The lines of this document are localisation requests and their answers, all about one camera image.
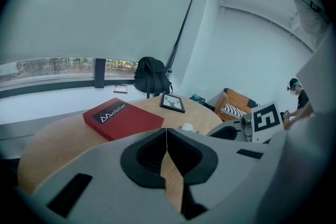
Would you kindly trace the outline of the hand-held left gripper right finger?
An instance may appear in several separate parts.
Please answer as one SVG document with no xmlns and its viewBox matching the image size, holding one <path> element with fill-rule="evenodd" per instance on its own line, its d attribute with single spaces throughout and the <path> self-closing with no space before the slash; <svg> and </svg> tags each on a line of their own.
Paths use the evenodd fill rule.
<svg viewBox="0 0 336 224">
<path fill-rule="evenodd" d="M 167 151 L 183 177 L 180 224 L 209 211 L 228 197 L 263 156 L 267 144 L 232 141 L 167 129 Z"/>
</svg>

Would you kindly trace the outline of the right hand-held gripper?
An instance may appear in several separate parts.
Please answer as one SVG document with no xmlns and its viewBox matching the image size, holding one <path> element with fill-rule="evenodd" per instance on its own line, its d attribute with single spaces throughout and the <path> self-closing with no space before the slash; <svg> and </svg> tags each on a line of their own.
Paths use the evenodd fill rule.
<svg viewBox="0 0 336 224">
<path fill-rule="evenodd" d="M 207 136 L 225 140 L 247 140 L 252 143 L 268 143 L 272 136 L 284 130 L 283 120 L 275 103 L 267 103 L 251 109 L 241 121 L 224 121 Z"/>
</svg>

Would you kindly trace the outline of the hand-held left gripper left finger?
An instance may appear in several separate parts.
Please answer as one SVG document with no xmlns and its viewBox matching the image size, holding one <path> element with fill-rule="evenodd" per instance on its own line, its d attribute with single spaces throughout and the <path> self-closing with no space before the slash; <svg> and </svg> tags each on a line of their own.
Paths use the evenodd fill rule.
<svg viewBox="0 0 336 224">
<path fill-rule="evenodd" d="M 34 198 L 65 224 L 178 224 L 165 195 L 166 131 L 103 143 L 53 173 Z"/>
</svg>

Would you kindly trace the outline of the person's right forearm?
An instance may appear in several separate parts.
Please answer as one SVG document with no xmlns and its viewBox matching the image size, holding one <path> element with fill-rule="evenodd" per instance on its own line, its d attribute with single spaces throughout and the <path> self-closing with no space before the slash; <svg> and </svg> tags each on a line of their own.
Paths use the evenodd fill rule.
<svg viewBox="0 0 336 224">
<path fill-rule="evenodd" d="M 303 108 L 298 109 L 297 111 L 293 112 L 294 118 L 292 120 L 286 120 L 284 122 L 284 130 L 289 130 L 291 126 L 305 118 L 308 118 L 313 113 L 313 108 L 311 104 L 308 102 Z"/>
</svg>

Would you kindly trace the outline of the wooden coffee table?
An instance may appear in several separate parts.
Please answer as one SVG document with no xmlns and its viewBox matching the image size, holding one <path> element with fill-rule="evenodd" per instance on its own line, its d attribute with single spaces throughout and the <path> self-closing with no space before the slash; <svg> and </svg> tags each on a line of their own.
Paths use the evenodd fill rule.
<svg viewBox="0 0 336 224">
<path fill-rule="evenodd" d="M 206 135 L 222 120 L 210 109 L 188 98 L 182 98 L 185 113 L 160 107 L 160 97 L 133 101 L 132 104 L 164 118 L 163 127 L 179 128 L 185 123 Z M 84 151 L 106 140 L 91 129 L 81 114 L 46 125 L 25 148 L 18 165 L 18 185 L 28 194 L 53 172 Z"/>
</svg>

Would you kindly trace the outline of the black white striped blanket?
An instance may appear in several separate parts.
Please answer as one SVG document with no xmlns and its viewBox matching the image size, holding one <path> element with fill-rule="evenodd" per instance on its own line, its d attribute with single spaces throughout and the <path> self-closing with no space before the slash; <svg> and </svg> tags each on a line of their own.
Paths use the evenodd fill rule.
<svg viewBox="0 0 336 224">
<path fill-rule="evenodd" d="M 246 114 L 245 111 L 240 110 L 239 108 L 231 105 L 230 103 L 226 103 L 226 105 L 223 108 L 221 108 L 221 113 L 227 114 L 236 119 L 241 118 L 244 114 Z"/>
</svg>

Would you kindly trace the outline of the orange sofa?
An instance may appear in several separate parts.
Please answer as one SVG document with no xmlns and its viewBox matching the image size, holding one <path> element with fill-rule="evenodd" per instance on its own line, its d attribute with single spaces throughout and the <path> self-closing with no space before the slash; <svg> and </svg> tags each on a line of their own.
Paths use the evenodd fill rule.
<svg viewBox="0 0 336 224">
<path fill-rule="evenodd" d="M 231 117 L 227 114 L 221 113 L 221 108 L 223 108 L 226 103 L 230 103 L 231 105 L 239 108 L 242 111 L 245 111 L 246 114 L 251 112 L 252 108 L 260 106 L 259 103 L 255 102 L 254 100 L 230 89 L 225 88 L 223 92 L 219 95 L 219 98 L 216 102 L 214 113 L 224 122 L 230 120 L 239 120 L 240 118 L 236 119 Z"/>
</svg>

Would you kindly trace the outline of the red hardcover book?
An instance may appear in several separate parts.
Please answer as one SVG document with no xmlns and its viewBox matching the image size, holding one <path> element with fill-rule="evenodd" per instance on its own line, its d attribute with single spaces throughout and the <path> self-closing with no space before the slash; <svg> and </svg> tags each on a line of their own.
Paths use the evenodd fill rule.
<svg viewBox="0 0 336 224">
<path fill-rule="evenodd" d="M 108 141 L 154 129 L 160 129 L 164 119 L 118 98 L 113 98 L 87 112 L 83 119 Z"/>
</svg>

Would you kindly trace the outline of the black framed deer picture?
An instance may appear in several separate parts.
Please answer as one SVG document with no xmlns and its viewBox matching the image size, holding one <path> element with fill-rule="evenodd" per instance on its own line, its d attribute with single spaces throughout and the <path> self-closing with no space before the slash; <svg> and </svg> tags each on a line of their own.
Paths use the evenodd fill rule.
<svg viewBox="0 0 336 224">
<path fill-rule="evenodd" d="M 185 113 L 185 108 L 182 99 L 180 97 L 175 97 L 170 94 L 162 95 L 160 107 L 175 112 Z"/>
</svg>

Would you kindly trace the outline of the person's light grey shirt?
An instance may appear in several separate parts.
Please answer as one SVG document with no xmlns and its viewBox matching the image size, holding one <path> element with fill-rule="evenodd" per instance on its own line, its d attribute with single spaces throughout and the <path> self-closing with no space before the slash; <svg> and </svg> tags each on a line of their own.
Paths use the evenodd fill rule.
<svg viewBox="0 0 336 224">
<path fill-rule="evenodd" d="M 296 0 L 316 50 L 298 72 L 313 108 L 287 131 L 257 224 L 336 222 L 336 0 Z"/>
</svg>

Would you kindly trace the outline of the black backpack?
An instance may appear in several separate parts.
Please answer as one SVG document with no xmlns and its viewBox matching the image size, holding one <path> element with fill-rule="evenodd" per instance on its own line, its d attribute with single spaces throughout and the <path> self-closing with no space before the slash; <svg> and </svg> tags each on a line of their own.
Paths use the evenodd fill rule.
<svg viewBox="0 0 336 224">
<path fill-rule="evenodd" d="M 173 92 L 172 83 L 166 76 L 166 68 L 163 62 L 153 57 L 143 57 L 139 60 L 134 73 L 134 87 L 144 93 L 149 99 L 161 93 L 170 94 Z"/>
</svg>

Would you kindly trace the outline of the white roller blind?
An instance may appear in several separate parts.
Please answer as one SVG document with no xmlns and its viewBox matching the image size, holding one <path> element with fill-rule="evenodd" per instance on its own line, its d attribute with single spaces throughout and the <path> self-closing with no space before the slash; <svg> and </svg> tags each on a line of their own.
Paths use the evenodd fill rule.
<svg viewBox="0 0 336 224">
<path fill-rule="evenodd" d="M 191 0 L 8 0 L 0 64 L 53 57 L 167 61 Z"/>
</svg>

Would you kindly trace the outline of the black window post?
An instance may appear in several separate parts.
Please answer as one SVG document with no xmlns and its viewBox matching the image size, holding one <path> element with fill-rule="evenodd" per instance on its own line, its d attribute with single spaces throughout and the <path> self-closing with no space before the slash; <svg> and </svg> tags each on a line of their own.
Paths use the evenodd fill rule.
<svg viewBox="0 0 336 224">
<path fill-rule="evenodd" d="M 94 60 L 94 87 L 96 89 L 104 88 L 104 74 L 106 67 L 106 59 L 96 58 Z"/>
</svg>

